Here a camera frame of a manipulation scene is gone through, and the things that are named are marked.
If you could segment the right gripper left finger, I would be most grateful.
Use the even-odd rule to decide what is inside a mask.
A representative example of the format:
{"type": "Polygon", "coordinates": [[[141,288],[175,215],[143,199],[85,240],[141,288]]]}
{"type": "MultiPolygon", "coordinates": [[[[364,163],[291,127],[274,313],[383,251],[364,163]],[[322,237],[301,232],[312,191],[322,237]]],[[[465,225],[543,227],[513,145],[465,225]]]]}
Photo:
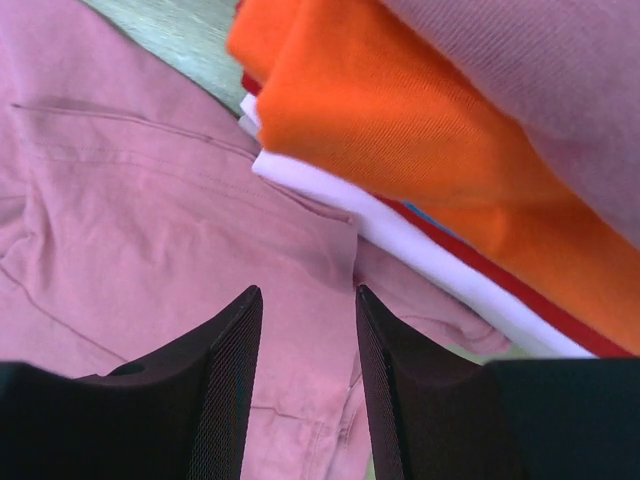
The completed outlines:
{"type": "Polygon", "coordinates": [[[111,373],[66,378],[1,366],[5,479],[237,479],[263,299],[219,314],[111,373]]]}

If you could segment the pink t-shirt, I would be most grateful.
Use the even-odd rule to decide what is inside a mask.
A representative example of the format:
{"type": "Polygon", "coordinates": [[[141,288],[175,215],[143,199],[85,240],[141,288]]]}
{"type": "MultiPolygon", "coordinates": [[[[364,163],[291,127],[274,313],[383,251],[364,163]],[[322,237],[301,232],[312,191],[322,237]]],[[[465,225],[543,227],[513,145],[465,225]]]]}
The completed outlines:
{"type": "Polygon", "coordinates": [[[1,5],[1,355],[105,373],[250,285],[264,317],[242,475],[361,479],[354,289],[443,345],[508,340],[355,218],[263,181],[236,119],[78,1],[1,5]]]}

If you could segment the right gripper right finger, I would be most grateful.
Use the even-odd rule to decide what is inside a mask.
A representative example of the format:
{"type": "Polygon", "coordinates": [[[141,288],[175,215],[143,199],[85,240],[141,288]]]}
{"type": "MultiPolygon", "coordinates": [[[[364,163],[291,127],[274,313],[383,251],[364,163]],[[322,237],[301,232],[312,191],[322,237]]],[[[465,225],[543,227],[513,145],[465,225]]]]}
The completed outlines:
{"type": "Polygon", "coordinates": [[[367,287],[357,336],[380,479],[635,479],[635,358],[470,362],[367,287]]]}

